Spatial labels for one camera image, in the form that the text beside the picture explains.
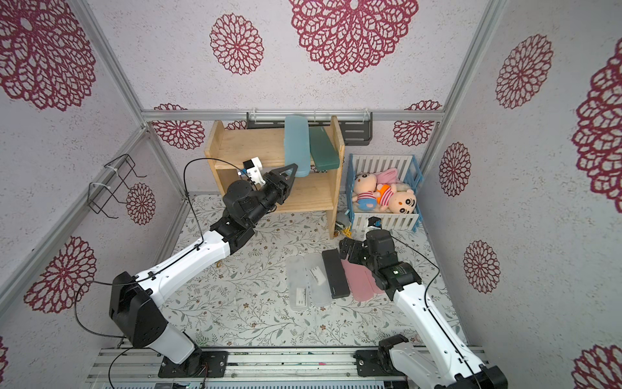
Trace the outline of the teal pencil case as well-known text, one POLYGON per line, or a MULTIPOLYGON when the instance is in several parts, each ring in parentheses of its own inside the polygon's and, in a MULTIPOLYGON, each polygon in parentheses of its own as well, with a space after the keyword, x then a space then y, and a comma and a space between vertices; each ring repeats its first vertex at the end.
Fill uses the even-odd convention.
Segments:
POLYGON ((297 165, 296 177, 310 173, 309 123, 299 115, 289 115, 284 120, 283 150, 285 165, 297 165))

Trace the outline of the black pencil case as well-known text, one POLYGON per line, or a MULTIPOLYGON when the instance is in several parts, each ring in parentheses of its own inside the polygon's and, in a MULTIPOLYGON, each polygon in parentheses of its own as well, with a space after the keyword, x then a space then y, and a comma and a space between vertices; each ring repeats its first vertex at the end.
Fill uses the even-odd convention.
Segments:
POLYGON ((333 299, 348 297, 350 288, 340 259, 340 252, 337 249, 323 251, 322 260, 327 273, 331 297, 333 299))

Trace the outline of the dark green pencil case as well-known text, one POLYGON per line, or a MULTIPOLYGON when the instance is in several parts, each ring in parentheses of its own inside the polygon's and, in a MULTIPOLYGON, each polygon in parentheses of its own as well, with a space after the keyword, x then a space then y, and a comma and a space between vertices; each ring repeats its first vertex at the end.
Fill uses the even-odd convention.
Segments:
POLYGON ((339 154, 335 150, 324 127, 309 128, 310 154, 313 167, 320 172, 336 170, 340 166, 339 154))

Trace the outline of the frosted white pencil case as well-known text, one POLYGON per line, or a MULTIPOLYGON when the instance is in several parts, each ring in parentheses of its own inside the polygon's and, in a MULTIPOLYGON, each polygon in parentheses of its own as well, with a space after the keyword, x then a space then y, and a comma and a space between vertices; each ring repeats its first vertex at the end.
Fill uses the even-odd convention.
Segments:
POLYGON ((304 258, 293 256, 286 260, 286 277, 289 305, 293 311, 306 311, 308 301, 308 280, 304 258))
POLYGON ((332 297, 322 255, 320 253, 309 253, 304 257, 304 260, 311 302, 319 308, 330 306, 332 297))

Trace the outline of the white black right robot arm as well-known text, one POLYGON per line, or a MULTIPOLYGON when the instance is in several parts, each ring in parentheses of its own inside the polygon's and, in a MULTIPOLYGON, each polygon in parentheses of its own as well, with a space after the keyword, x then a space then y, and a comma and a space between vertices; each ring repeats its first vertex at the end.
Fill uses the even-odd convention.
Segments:
POLYGON ((344 238, 340 255, 367 267, 378 288, 411 320, 429 354, 404 336, 379 343, 378 364, 387 373, 400 372, 420 388, 507 388, 497 366, 487 367, 462 342, 428 297, 428 287, 411 264, 398 259, 387 230, 370 230, 364 241, 344 238))

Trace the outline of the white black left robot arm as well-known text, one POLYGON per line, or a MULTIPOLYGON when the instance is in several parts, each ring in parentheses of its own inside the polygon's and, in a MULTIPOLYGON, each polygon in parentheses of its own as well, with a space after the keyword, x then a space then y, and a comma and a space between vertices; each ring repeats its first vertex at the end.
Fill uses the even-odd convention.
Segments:
POLYGON ((163 304, 204 269, 243 248, 260 220, 290 196, 297 166, 245 170, 247 178, 225 192, 222 217, 197 241, 154 267, 113 279, 109 316, 134 347, 150 348, 177 365, 197 357, 199 347, 165 318, 163 304))

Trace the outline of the orange shirt plush doll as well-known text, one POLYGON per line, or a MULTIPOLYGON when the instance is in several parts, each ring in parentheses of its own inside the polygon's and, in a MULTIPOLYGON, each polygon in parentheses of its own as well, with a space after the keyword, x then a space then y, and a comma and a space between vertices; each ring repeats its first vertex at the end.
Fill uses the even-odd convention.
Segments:
POLYGON ((377 175, 377 202, 380 212, 413 214, 417 200, 413 189, 398 179, 398 170, 389 168, 377 175))

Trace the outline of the pink plush doll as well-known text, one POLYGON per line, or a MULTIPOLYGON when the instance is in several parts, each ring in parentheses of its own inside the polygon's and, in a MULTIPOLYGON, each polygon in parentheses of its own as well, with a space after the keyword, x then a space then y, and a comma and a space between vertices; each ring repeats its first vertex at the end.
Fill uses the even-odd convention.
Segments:
POLYGON ((373 211, 377 205, 377 176, 361 173, 355 177, 351 200, 361 211, 373 211))

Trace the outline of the blue white toy crib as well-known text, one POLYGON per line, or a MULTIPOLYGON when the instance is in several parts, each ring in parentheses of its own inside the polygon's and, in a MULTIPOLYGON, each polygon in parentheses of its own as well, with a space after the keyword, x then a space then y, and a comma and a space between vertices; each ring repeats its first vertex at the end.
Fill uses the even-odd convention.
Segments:
POLYGON ((421 222, 416 189, 422 181, 413 156, 351 154, 346 179, 351 229, 361 231, 370 217, 378 217, 386 230, 415 232, 421 222))

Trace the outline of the yellow keychain by crib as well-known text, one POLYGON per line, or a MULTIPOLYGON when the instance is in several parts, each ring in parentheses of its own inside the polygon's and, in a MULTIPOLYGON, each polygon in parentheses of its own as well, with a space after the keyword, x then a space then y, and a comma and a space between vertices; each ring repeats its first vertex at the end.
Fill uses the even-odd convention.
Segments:
POLYGON ((352 238, 351 221, 349 216, 343 212, 338 212, 335 217, 335 235, 343 235, 352 238))

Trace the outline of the dark metal wall shelf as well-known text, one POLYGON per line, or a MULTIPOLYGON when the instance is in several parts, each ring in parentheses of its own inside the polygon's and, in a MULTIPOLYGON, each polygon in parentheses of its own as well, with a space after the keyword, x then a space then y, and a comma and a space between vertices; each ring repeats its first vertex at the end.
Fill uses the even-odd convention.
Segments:
MULTIPOLYGON (((346 146, 369 146, 373 138, 373 115, 363 121, 339 120, 343 141, 346 146)), ((246 129, 272 129, 284 128, 284 120, 266 120, 251 118, 251 114, 246 114, 246 129)))

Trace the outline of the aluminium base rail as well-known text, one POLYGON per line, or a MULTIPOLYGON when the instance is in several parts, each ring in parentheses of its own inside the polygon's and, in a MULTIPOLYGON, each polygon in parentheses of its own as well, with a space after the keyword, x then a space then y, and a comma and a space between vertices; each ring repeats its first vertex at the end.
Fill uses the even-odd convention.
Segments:
POLYGON ((84 388, 435 388, 487 363, 484 350, 439 358, 424 347, 205 348, 197 374, 184 376, 158 353, 103 349, 84 388))

